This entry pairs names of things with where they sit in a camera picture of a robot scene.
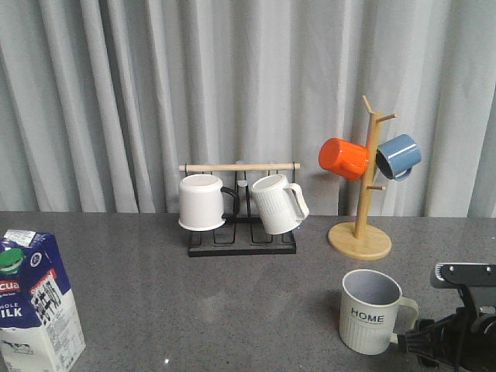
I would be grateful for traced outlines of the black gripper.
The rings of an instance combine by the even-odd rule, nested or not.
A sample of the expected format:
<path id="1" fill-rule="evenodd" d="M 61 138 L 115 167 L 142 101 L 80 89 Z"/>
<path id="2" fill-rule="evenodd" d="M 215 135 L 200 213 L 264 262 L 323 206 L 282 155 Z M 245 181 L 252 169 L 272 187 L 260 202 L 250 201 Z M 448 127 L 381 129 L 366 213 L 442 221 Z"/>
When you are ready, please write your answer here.
<path id="1" fill-rule="evenodd" d="M 421 319 L 397 336 L 399 350 L 414 354 L 424 367 L 454 371 L 495 370 L 495 314 L 473 319 L 466 308 L 439 321 Z"/>

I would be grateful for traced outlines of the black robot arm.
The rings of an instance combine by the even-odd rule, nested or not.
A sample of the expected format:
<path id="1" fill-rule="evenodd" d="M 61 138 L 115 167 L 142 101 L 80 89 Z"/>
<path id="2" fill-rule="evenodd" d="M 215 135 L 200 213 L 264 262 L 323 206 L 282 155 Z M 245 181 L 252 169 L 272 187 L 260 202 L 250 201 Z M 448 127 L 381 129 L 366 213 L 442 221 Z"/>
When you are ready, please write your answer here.
<path id="1" fill-rule="evenodd" d="M 463 306 L 437 322 L 415 321 L 413 329 L 397 336 L 399 349 L 415 354 L 425 367 L 494 371 L 495 265 L 437 263 L 431 285 L 457 290 Z"/>

